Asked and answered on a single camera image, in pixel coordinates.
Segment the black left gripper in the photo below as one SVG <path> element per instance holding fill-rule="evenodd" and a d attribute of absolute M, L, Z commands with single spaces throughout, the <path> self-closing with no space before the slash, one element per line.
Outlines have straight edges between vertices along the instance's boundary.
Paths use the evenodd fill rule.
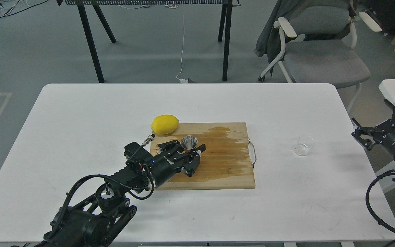
<path fill-rule="evenodd" d="M 200 157 L 206 150 L 206 144 L 186 152 L 178 140 L 158 145 L 159 154 L 152 156 L 136 142 L 125 146 L 125 156 L 147 166 L 155 188 L 169 181 L 175 174 L 184 173 L 192 177 L 200 165 Z"/>

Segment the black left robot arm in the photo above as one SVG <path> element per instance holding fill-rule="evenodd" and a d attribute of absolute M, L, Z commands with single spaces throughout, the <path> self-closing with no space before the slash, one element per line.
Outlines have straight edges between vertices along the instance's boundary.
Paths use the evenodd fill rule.
<path fill-rule="evenodd" d="M 185 148 L 178 140 L 158 145 L 160 153 L 151 155 L 144 147 L 152 142 L 152 134 L 142 143 L 125 146 L 126 166 L 111 176 L 88 175 L 78 180 L 67 193 L 63 206 L 50 223 L 52 230 L 44 235 L 39 247 L 108 247 L 132 220 L 137 207 L 127 194 L 138 200 L 144 190 L 150 194 L 177 173 L 191 177 L 206 150 L 205 144 Z M 76 190 L 91 178 L 103 178 L 97 191 L 74 206 L 70 201 Z"/>

